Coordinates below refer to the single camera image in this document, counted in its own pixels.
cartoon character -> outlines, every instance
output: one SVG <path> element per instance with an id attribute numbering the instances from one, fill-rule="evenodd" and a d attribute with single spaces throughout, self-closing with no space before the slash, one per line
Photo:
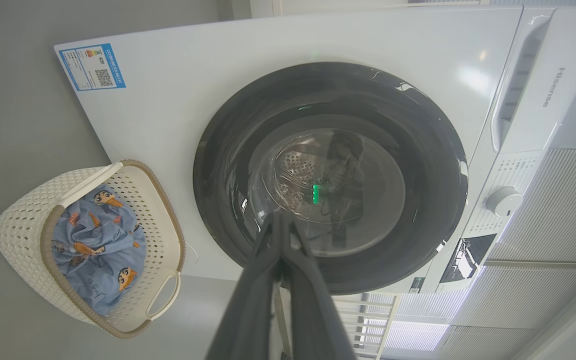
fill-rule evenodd
<path id="1" fill-rule="evenodd" d="M 95 228 L 98 228 L 101 225 L 101 221 L 99 221 L 99 219 L 92 214 L 92 212 L 89 212 L 88 215 L 90 216 L 90 219 L 92 219 L 92 224 Z"/>
<path id="2" fill-rule="evenodd" d="M 135 272 L 130 267 L 122 268 L 119 271 L 119 276 L 117 276 L 117 281 L 119 282 L 119 292 L 124 291 L 128 285 L 130 285 L 133 280 L 137 277 L 137 272 Z"/>
<path id="3" fill-rule="evenodd" d="M 130 235 L 132 235 L 133 231 L 137 231 L 137 229 L 139 229 L 139 224 L 137 224 L 132 231 L 128 231 L 128 233 L 130 233 Z"/>
<path id="4" fill-rule="evenodd" d="M 101 246 L 100 248 L 93 250 L 86 244 L 80 243 L 79 241 L 75 241 L 73 248 L 75 248 L 76 251 L 82 253 L 83 255 L 100 255 L 106 251 L 105 246 Z"/>
<path id="5" fill-rule="evenodd" d="M 76 267 L 77 265 L 81 264 L 84 262 L 84 260 L 88 259 L 88 255 L 84 254 L 81 256 L 75 256 L 72 259 L 70 259 L 70 266 L 71 267 Z"/>
<path id="6" fill-rule="evenodd" d="M 72 226 L 77 226 L 77 221 L 79 221 L 80 219 L 80 214 L 78 212 L 75 212 L 74 214 L 70 215 L 70 217 L 68 218 L 68 223 L 70 223 L 70 225 Z"/>
<path id="7" fill-rule="evenodd" d="M 57 241 L 54 239 L 52 240 L 52 248 L 60 253 L 64 253 L 64 251 L 66 251 L 66 245 L 61 241 Z"/>
<path id="8" fill-rule="evenodd" d="M 94 195 L 94 203 L 96 203 L 99 206 L 103 204 L 108 204 L 111 205 L 112 207 L 118 207 L 118 208 L 124 206 L 123 203 L 119 202 L 119 200 L 115 198 L 114 193 L 110 193 L 105 190 L 101 190 Z"/>

white washing machine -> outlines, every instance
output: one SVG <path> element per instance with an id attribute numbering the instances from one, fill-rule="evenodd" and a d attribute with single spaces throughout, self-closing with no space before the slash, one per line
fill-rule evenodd
<path id="1" fill-rule="evenodd" d="M 55 46 L 112 161 L 150 166 L 183 273 L 237 280 L 295 214 L 332 294 L 466 287 L 576 93 L 576 9 L 434 7 Z"/>

gray floor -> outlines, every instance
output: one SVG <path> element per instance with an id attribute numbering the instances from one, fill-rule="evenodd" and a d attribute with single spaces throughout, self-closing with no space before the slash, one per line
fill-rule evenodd
<path id="1" fill-rule="evenodd" d="M 0 213 L 61 173 L 109 164 L 53 45 L 217 20 L 215 0 L 0 0 Z M 185 276 L 169 312 L 123 341 L 57 310 L 0 254 L 0 359 L 201 359 L 234 285 Z"/>

blue cloth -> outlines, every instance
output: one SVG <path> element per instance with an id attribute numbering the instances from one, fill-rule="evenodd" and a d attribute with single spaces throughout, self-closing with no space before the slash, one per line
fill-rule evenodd
<path id="1" fill-rule="evenodd" d="M 144 271 L 146 237 L 133 210 L 103 184 L 59 217 L 52 255 L 79 296 L 107 315 Z"/>

laundry basket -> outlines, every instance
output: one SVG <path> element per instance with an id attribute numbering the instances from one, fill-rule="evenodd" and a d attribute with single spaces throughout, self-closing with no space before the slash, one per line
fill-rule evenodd
<path id="1" fill-rule="evenodd" d="M 132 208 L 146 235 L 143 272 L 106 316 L 96 313 L 71 287 L 55 264 L 51 248 L 57 219 L 66 207 L 103 183 Z M 0 215 L 0 251 L 26 283 L 62 312 L 115 337 L 132 338 L 166 312 L 179 294 L 185 244 L 169 200 L 151 169 L 139 161 L 124 160 L 69 171 L 10 205 Z M 174 290 L 167 301 L 158 299 L 160 294 L 165 296 L 162 290 L 169 281 L 174 282 Z M 164 305 L 153 309 L 155 300 Z"/>

